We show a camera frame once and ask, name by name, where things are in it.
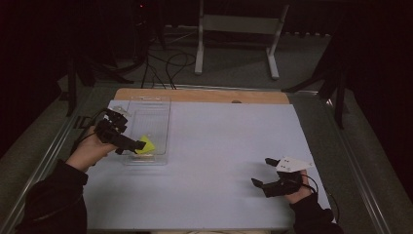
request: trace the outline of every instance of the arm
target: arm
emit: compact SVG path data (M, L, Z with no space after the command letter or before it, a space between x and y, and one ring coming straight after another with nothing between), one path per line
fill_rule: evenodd
M86 233L83 186L88 176L85 171L115 148L91 135L66 162L58 161L54 171L28 191L17 233Z
M303 183L309 184L307 172L302 171ZM334 215L330 209L323 209L318 202L318 194L302 186L297 192L284 196L295 212L294 230L297 234L325 233L342 234L339 225L333 223Z

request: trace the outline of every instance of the transparent plastic box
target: transparent plastic box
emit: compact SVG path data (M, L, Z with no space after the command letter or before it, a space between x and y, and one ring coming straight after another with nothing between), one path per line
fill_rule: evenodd
M131 117L130 138L147 137L155 149L144 153L128 152L125 165L165 165L168 162L170 97L132 97L128 107Z

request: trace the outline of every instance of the hand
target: hand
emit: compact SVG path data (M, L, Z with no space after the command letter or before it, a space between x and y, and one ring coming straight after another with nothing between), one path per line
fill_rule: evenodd
M92 126L88 129L88 136L79 143L77 149L67 159L66 164L85 173L89 167L116 148L113 144L102 143L94 134L94 126Z
M301 171L301 175L303 177L303 183L309 185L309 179L307 178L307 171L306 170ZM294 203L299 202L301 199L310 196L311 194L312 194L312 191L310 188L301 186L297 192L290 194L290 195L284 195L284 197L286 198L286 200L288 200L290 204L294 204Z

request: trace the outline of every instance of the black cable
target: black cable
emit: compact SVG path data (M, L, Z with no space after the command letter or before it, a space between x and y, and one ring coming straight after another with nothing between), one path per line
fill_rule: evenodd
M184 55L184 56L185 56L185 58L186 58L185 64L186 64L186 63L188 62L188 56L187 56L187 54L176 54L176 55L174 55L174 56L172 56L172 57L170 57L170 58L168 59L167 65L166 65L166 67L165 67L165 71L166 71L167 76L168 76L168 78L169 78L170 85L171 85L171 87L172 87L173 89L175 89L175 90L176 90L176 87L175 87L175 85L173 84L173 78L174 78L181 70L183 70L183 68L185 68L185 66L184 66L184 65L181 66L181 67L178 69L178 71L176 71L172 76L170 76L170 74L169 74L168 67L169 67L170 61L171 61L173 58L178 57L178 56L181 56L181 55Z
M195 30L195 31L193 31L193 32L190 32L190 33L180 33L180 34L184 34L183 36L181 36L181 37L178 37L178 38L175 38L175 39L173 39L173 40L171 40L171 41L168 41L168 42L165 42L165 44L172 44L172 43L174 43L174 42L176 42L176 41L179 41L179 40L181 40L181 39L183 39L183 38L185 38L185 37L189 37L189 36L191 36L191 35L196 35L198 33L198 30ZM178 35L178 33L170 33L169 35Z
M89 135L83 137L79 142L82 142L82 141L85 140L86 138L91 137L91 136L93 136L93 135L95 135L95 134L96 134L96 133L89 134Z
M160 60L160 61L163 61L163 62L166 63L165 71L166 71L167 76L168 76L168 79L169 79L170 87L171 87L172 89L176 90L176 86L174 85L173 79L174 79L174 78L176 77L176 75L177 75L179 72L181 72L186 66L195 64L196 59L195 59L195 56L193 56L193 55L191 55L191 54L188 54L188 53L186 53L186 52L184 52L184 51L181 51L181 50L169 49L169 51L178 51L179 53L178 53L178 54L175 54L175 55L173 55L173 56L171 56L171 57L169 57L168 60L164 60L164 59L162 59L162 58L153 56L153 55L151 55L151 54L149 54L149 56L152 57L152 58L154 58L154 59L157 59L157 60ZM176 58L176 57L178 57L178 56L185 56L185 63L183 63L183 64L177 64L177 63L171 62L172 59L174 59L174 58ZM189 63L188 63L188 60L189 60L188 57L192 57L192 58L193 58L193 60L192 60L191 62L189 62ZM173 73L172 75L170 75L170 73L169 73L169 67L170 67L171 65L173 65L173 66L179 66L179 69L178 69L175 73Z
M179 52L181 52L181 53L178 54L178 55L185 54L185 55L187 55L187 56L192 57L194 60L193 60L192 62L190 62L190 63L185 63L185 64L177 64L177 63L170 62L170 63L169 63L170 65L174 65L174 66L190 66L190 65L195 64L196 59L195 59L195 56L194 56L194 55L191 55L191 54L189 54L189 53L185 53L185 52L183 52L183 51L179 51ZM154 59L163 61L163 62L168 62L167 60L164 60L164 59L162 59L162 58L156 57L156 56L151 55L151 54L149 54L149 56L152 57L152 58L154 58Z
M309 177L308 175L301 175L301 176L305 176L305 177L309 178L316 185L316 189L317 189L316 192L317 192L317 194L319 194L319 186L317 185L316 181L313 178Z
M149 56L146 55L146 66L145 66L145 72L143 73L143 78L142 82L140 83L140 89L143 89L143 85L145 84L145 79L146 79L146 74L148 72L148 66L149 66Z
M95 62L93 59L91 59L87 56L83 56L83 60L85 62L88 62L92 66L92 68L94 68L95 70L105 73L110 78L118 81L119 83L133 84L133 81L125 79L124 77L120 76L116 72L112 71L111 69L107 68L106 66L104 66L104 65L102 65L98 62Z
M149 64L149 63L147 63L147 64L148 64L149 68L151 68L152 73L154 73L154 76L152 77L153 86L155 86L155 81L154 81L153 78L156 77L158 79L158 81L161 83L161 85L164 87L164 89L166 89L167 87L165 86L164 82L162 82L161 78L158 76L158 72L157 72L156 68L153 65Z
M304 187L306 187L306 188L309 188L313 193L316 193L316 194L319 194L317 191L316 191L316 189L314 189L314 187L312 187L312 186L310 186L310 185L307 185L307 184L301 184L301 186L304 186Z
M340 208L338 207L337 200L335 199L335 197L334 197L330 192L328 192L328 190L327 190L326 187L324 187L324 190L325 190L325 192L327 193L327 195L330 196L330 197L333 199L334 205L335 205L335 207L336 207L336 209L337 209L336 222L337 222L337 224L338 224L339 221L340 221Z
M113 71L113 72L116 72L116 73L125 73L125 72L131 71L135 68L140 67L143 63L144 63L144 61L139 61L139 62L136 62L136 63L134 63L132 65L129 65L129 66L125 66L125 67L122 67L122 68L114 68L114 69L110 69L110 70Z
M78 147L78 145L80 144L80 142L82 142L82 140L85 139L85 137L83 137L83 135L88 131L88 129L95 123L96 118L103 112L107 111L108 108L102 108L100 109L92 118L91 120L88 122L88 124L86 125L85 129L83 129L83 131L79 134L79 136L77 137L77 139L73 142L72 148L70 150L70 154L72 154L76 148Z

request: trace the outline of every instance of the white paper sheet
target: white paper sheet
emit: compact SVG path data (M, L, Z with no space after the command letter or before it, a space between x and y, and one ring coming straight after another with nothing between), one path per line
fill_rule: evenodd
M128 105L113 101L111 105ZM293 224L283 197L266 198L255 177L278 180L265 158L313 162L294 107L287 104L173 102L165 166L124 166L111 154L90 168L90 229L279 229ZM316 168L308 174L328 200Z

